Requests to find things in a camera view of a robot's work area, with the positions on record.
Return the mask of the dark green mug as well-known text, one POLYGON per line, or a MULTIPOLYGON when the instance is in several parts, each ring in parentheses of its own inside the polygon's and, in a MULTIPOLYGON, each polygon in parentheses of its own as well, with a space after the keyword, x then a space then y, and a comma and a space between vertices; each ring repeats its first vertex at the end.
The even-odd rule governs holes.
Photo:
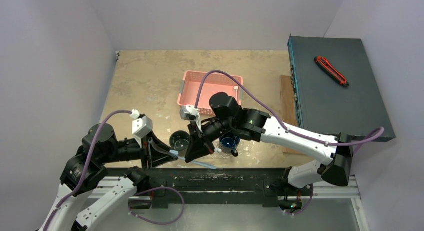
POLYGON ((176 131, 169 138, 169 146, 175 151, 184 151, 189 145, 190 135, 186 131, 176 131))

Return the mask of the dark blue mug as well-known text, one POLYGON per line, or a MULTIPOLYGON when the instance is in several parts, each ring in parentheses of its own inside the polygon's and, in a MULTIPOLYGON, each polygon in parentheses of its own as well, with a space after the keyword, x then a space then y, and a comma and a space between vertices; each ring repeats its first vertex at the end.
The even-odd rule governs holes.
POLYGON ((237 150, 241 139, 233 132, 228 132, 219 138, 219 144, 223 152, 230 152, 234 157, 239 156, 237 150))

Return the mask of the pink plastic basket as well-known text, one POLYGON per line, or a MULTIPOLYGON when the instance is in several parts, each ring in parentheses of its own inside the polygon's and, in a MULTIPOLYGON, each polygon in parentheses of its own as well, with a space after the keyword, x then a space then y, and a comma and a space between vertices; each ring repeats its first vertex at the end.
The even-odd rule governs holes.
MULTIPOLYGON (((201 82, 206 75, 205 72, 200 71, 186 71, 180 88, 177 99, 177 104, 181 106, 192 105, 194 106, 197 100, 198 91, 201 82)), ((220 92, 234 97, 239 105, 242 104, 243 90, 239 86, 238 91, 234 91, 234 86, 239 86, 232 79, 221 73, 210 74, 203 84, 201 95, 198 103, 198 109, 202 116, 214 116, 214 112, 210 108, 210 98, 220 92)))

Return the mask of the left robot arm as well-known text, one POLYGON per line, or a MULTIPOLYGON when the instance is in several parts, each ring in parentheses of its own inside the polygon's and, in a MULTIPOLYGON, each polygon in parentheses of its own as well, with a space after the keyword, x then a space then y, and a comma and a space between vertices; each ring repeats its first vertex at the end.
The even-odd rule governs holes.
POLYGON ((114 128, 101 123, 82 139, 77 154, 67 163, 60 177, 53 206, 41 226, 42 231, 92 231, 108 214, 130 197, 164 190, 164 184, 151 183, 145 168, 129 168, 113 187, 94 204, 83 208, 86 200, 108 175, 106 164, 141 159, 148 168, 176 161, 177 151, 157 139, 152 128, 142 125, 134 138, 119 141, 114 128))

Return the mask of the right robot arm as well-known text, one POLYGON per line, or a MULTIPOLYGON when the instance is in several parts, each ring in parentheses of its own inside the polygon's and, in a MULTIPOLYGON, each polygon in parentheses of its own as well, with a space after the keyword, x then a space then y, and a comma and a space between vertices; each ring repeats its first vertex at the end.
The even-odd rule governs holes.
POLYGON ((291 167, 284 175, 280 187, 288 195, 320 181, 338 187, 349 184, 353 151, 345 145, 351 140, 348 135, 318 134, 286 124, 266 112, 242 108, 234 97, 224 92, 214 94, 209 105, 215 116, 205 124, 194 106, 186 105, 180 109, 181 118, 190 122, 186 163, 218 152, 213 142, 233 133, 245 141, 287 147, 314 159, 291 167))

